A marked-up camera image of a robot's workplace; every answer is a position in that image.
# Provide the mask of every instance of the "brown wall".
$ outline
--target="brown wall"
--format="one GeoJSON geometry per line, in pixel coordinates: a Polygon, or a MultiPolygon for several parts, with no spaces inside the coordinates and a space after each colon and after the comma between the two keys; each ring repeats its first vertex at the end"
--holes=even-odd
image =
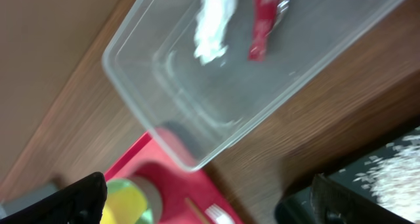
{"type": "Polygon", "coordinates": [[[0,182],[117,1],[0,0],[0,182]]]}

